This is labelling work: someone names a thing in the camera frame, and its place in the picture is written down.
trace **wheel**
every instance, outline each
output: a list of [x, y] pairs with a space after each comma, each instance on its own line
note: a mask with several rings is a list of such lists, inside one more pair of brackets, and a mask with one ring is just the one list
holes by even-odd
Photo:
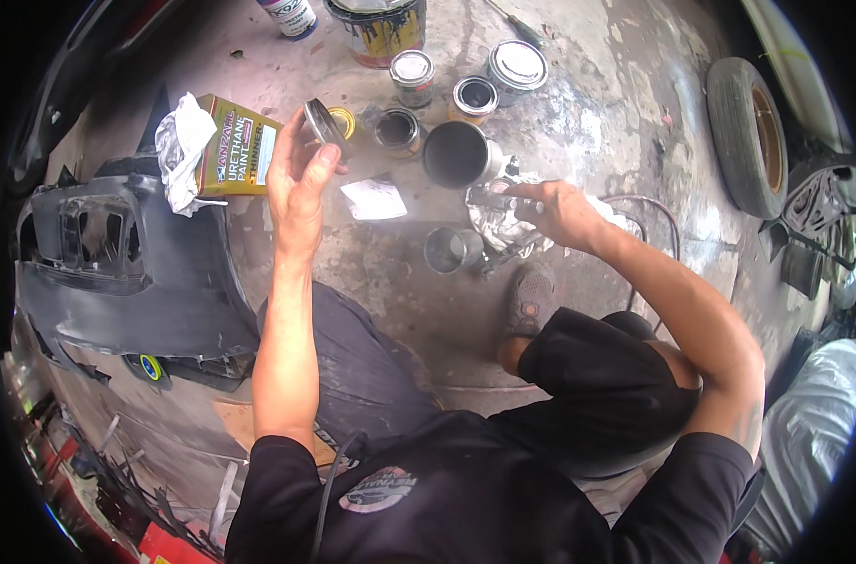
[[151, 355], [124, 355], [124, 364], [130, 373], [156, 388], [167, 391], [172, 388], [171, 377], [164, 371], [162, 363]]
[[750, 62], [717, 61], [707, 73], [707, 108], [715, 151], [738, 208], [776, 219], [788, 193], [788, 149], [766, 83]]

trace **spray can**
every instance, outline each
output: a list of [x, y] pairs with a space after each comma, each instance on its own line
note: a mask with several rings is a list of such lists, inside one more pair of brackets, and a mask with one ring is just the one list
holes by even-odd
[[275, 20], [281, 33], [294, 41], [308, 37], [318, 26], [318, 17], [309, 0], [258, 0], [258, 3]]

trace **open paint can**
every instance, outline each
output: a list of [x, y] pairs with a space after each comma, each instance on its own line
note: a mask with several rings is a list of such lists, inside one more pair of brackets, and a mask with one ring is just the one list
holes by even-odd
[[406, 159], [422, 148], [422, 126], [409, 110], [392, 107], [375, 124], [375, 142], [394, 159]]
[[520, 40], [497, 43], [487, 58], [487, 76], [500, 96], [500, 107], [515, 106], [547, 81], [547, 59]]
[[496, 109], [498, 102], [499, 96], [490, 80], [478, 75], [465, 77], [453, 87], [448, 117], [480, 125]]
[[427, 0], [325, 0], [343, 25], [343, 41], [353, 58], [372, 69], [388, 69], [393, 57], [422, 49]]
[[432, 129], [422, 150], [422, 166], [428, 178], [445, 188], [489, 182], [500, 175], [503, 164], [500, 145], [463, 121], [445, 122]]

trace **metal paint cup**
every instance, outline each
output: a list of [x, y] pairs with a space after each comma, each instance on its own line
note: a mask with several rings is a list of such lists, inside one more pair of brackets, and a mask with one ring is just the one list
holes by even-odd
[[438, 227], [425, 240], [425, 261], [435, 273], [452, 274], [474, 265], [484, 252], [484, 239], [474, 229]]
[[500, 96], [500, 107], [512, 107], [543, 86], [550, 70], [543, 53], [520, 40], [501, 41], [487, 57], [487, 76]]
[[465, 121], [445, 122], [432, 129], [422, 151], [425, 173], [445, 188], [493, 180], [503, 164], [500, 145]]
[[400, 104], [418, 109], [434, 96], [434, 62], [422, 51], [411, 49], [393, 57], [390, 78], [396, 84]]
[[407, 159], [422, 148], [422, 126], [409, 110], [392, 107], [375, 125], [375, 142], [394, 159]]
[[447, 114], [449, 119], [480, 125], [498, 102], [499, 96], [490, 80], [478, 75], [465, 77], [453, 87]]

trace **paint can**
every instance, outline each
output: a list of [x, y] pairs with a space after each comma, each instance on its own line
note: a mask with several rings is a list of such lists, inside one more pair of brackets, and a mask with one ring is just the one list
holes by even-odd
[[447, 115], [449, 119], [480, 125], [498, 103], [499, 96], [490, 80], [478, 75], [465, 77], [453, 87]]
[[258, 0], [258, 3], [275, 20], [281, 33], [294, 41], [308, 37], [318, 27], [318, 17], [309, 0]]
[[453, 274], [479, 261], [484, 239], [474, 229], [438, 227], [428, 233], [424, 253], [435, 273]]
[[434, 62], [422, 51], [410, 49], [393, 57], [390, 78], [396, 84], [396, 96], [403, 106], [418, 109], [431, 104]]
[[337, 129], [343, 133], [343, 138], [349, 141], [349, 138], [355, 133], [355, 116], [353, 113], [344, 107], [329, 107], [328, 114], [334, 119]]
[[397, 54], [425, 44], [427, 0], [325, 0], [343, 24], [343, 41], [353, 59], [371, 69], [388, 69]]
[[512, 107], [547, 81], [543, 53], [520, 40], [501, 41], [487, 57], [487, 76], [496, 86], [500, 107]]
[[392, 107], [375, 125], [375, 142], [394, 159], [408, 159], [422, 148], [422, 126], [404, 107]]
[[432, 129], [422, 150], [422, 167], [428, 178], [445, 188], [489, 182], [500, 175], [503, 164], [500, 145], [464, 121], [445, 122]]

